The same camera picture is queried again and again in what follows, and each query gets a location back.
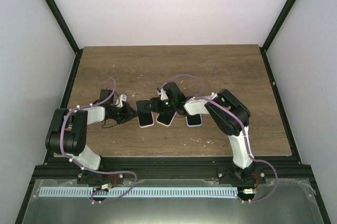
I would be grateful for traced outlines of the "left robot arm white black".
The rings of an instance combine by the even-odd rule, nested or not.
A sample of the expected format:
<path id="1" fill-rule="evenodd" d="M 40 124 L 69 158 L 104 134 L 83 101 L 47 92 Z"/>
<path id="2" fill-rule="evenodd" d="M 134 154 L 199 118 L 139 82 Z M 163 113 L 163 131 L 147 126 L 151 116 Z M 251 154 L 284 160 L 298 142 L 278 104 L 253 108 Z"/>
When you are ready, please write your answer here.
<path id="1" fill-rule="evenodd" d="M 62 155 L 69 162 L 89 171 L 89 178 L 96 184 L 102 184 L 108 176 L 125 173 L 107 172 L 103 168 L 102 157 L 86 143 L 88 125 L 107 120 L 114 120 L 120 125 L 138 116 L 126 101 L 126 95 L 122 94 L 114 101 L 114 93 L 114 90 L 102 89 L 100 98 L 88 106 L 56 109 L 45 140 L 48 151 Z"/>

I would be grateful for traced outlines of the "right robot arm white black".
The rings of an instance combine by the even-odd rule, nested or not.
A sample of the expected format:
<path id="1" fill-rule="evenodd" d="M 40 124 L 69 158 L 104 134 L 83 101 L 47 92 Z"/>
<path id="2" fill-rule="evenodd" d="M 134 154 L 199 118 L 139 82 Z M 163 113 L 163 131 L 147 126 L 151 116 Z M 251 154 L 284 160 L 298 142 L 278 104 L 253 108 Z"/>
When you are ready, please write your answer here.
<path id="1" fill-rule="evenodd" d="M 158 88 L 157 94 L 157 97 L 136 107 L 145 112 L 177 113 L 185 117 L 210 115 L 229 138 L 235 180 L 244 184 L 253 177 L 253 157 L 248 139 L 251 113 L 229 90 L 221 89 L 209 96 L 185 96 L 175 82 L 170 82 Z"/>

